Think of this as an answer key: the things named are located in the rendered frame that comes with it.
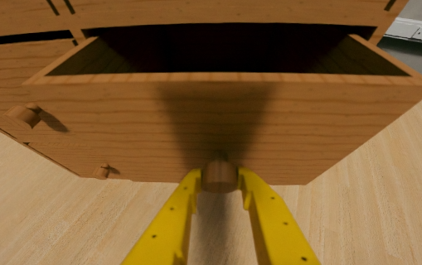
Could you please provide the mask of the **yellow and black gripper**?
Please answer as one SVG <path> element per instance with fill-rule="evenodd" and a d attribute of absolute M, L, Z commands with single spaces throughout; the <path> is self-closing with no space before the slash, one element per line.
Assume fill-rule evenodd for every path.
<path fill-rule="evenodd" d="M 322 265 L 283 198 L 249 168 L 236 170 L 258 265 Z M 183 178 L 120 265 L 187 265 L 201 174 Z"/>

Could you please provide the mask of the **brown wooden chest of drawers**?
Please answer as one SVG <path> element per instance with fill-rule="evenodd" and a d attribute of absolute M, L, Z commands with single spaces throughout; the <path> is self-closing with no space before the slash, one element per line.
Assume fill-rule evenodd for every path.
<path fill-rule="evenodd" d="M 338 24 L 376 46 L 409 0 L 390 0 L 383 11 L 313 7 L 184 7 L 85 14 L 76 14 L 69 0 L 51 1 L 60 13 L 59 16 L 0 22 L 0 36 L 70 30 L 77 43 L 80 44 L 106 27 L 212 22 L 280 22 Z M 83 140 L 17 139 L 1 128 L 0 133 L 78 177 L 94 178 L 78 175 L 40 153 L 36 146 L 36 142 L 86 143 Z"/>

